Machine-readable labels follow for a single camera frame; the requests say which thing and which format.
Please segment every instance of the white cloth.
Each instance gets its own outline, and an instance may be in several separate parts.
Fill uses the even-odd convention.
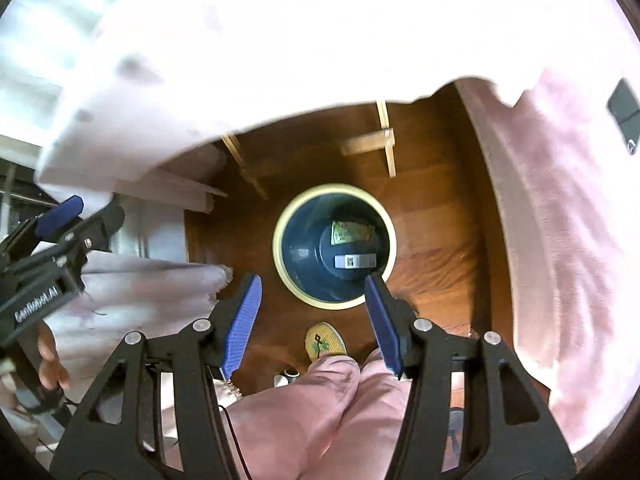
[[[122,338],[133,330],[146,338],[179,332],[190,322],[208,317],[215,294],[232,279],[224,266],[176,264],[134,256],[88,255],[82,280],[86,293],[59,309],[46,322],[56,337],[60,361],[69,371],[67,397],[79,402]],[[174,391],[171,374],[163,374],[161,407],[163,433],[175,436]],[[235,400],[222,381],[216,385],[225,406]],[[23,441],[38,424],[30,417],[4,410]]]
[[[547,48],[534,31],[548,12],[530,1],[119,0],[66,80],[38,182],[58,199],[82,189],[97,210],[114,190],[149,192],[170,158],[274,118],[410,102],[466,75],[513,104]],[[204,210],[187,183],[169,191]]]

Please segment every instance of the shoe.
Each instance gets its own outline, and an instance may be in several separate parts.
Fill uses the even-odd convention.
[[[327,355],[347,355],[347,347],[338,331],[324,321],[306,331],[305,348],[311,362]]]

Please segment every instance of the human hand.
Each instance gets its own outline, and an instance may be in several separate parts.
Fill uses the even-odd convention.
[[[42,357],[38,375],[40,382],[47,390],[55,390],[58,384],[63,389],[69,387],[69,373],[66,368],[60,364],[58,351],[56,350],[56,339],[49,326],[42,322],[38,326],[38,352]],[[0,368],[0,408],[14,408],[16,406],[15,399],[15,383],[11,377],[11,372],[15,371],[10,365]]]

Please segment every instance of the wooden floor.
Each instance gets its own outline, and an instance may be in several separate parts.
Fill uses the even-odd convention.
[[[274,268],[271,237],[278,216],[293,197],[317,184],[353,184],[382,202],[398,236],[389,289],[421,315],[467,335],[476,295],[487,289],[474,177],[458,149],[466,136],[475,142],[474,131],[451,86],[411,105],[389,104],[388,113],[396,134],[396,178],[388,177],[384,151],[344,157],[328,143],[379,129],[375,104],[336,108],[239,136],[269,194],[267,201],[230,160],[214,181],[229,198],[217,200],[211,215],[187,212],[192,261],[231,266],[236,277],[255,272],[262,278],[262,305],[242,366],[233,376],[243,393],[272,386],[273,376],[285,367],[306,370],[303,337],[317,321],[334,325],[357,360],[376,346],[363,305],[343,311],[308,306],[285,288]],[[233,289],[232,284],[223,294]]]

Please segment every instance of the barcode label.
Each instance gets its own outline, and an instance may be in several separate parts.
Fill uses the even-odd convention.
[[[335,257],[336,269],[370,269],[375,266],[375,254],[344,254]]]

